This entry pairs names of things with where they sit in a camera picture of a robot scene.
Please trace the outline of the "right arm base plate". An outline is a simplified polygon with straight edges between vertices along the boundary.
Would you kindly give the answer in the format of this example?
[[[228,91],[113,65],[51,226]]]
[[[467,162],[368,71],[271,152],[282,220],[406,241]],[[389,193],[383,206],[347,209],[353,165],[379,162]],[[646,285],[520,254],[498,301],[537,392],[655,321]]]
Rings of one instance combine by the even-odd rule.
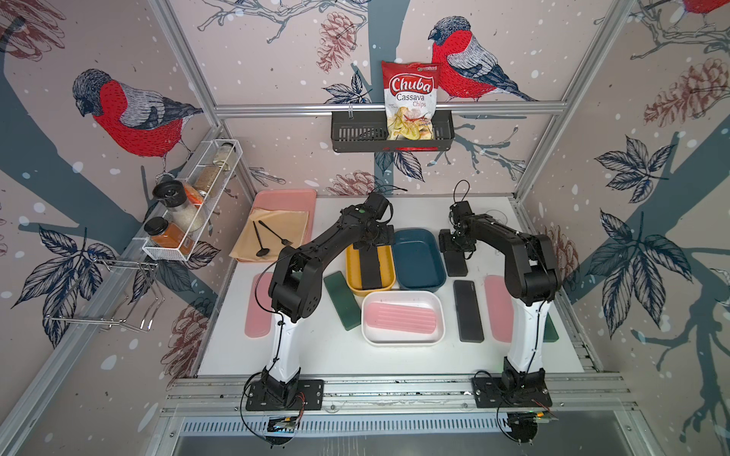
[[[553,406],[545,383],[507,388],[500,379],[478,376],[471,380],[475,403],[479,409],[544,408]]]

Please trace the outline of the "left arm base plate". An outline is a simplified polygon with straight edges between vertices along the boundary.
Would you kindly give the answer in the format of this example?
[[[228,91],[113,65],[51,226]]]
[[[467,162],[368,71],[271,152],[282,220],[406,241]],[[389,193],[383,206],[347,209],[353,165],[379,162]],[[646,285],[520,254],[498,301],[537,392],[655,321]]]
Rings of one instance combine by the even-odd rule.
[[[243,397],[248,412],[278,412],[279,410],[321,410],[324,381],[304,379],[294,389],[279,391],[270,383],[253,381]]]

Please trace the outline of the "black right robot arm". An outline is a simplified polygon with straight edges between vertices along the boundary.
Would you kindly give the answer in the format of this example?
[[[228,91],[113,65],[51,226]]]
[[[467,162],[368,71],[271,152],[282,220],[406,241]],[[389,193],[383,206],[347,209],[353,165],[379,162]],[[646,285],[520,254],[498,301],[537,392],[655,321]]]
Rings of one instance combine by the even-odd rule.
[[[561,287],[551,240],[514,230],[488,214],[477,215],[465,200],[450,206],[450,222],[452,229],[439,237],[444,253],[473,253],[481,241],[504,256],[513,334],[501,376],[503,391],[514,396],[544,393],[542,346],[549,307]]]

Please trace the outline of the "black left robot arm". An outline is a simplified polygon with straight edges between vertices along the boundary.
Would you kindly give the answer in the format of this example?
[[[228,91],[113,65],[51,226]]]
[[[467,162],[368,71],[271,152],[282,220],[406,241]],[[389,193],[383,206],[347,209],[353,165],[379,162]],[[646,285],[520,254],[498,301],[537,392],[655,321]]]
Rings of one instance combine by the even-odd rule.
[[[323,275],[329,264],[348,247],[378,248],[393,242],[394,228],[386,213],[394,212],[389,200],[372,193],[364,203],[340,210],[334,224],[301,247],[285,247],[274,264],[268,296],[279,316],[277,342],[271,365],[262,371],[264,390],[283,404],[298,392],[300,354],[295,342],[298,323],[319,306]]]

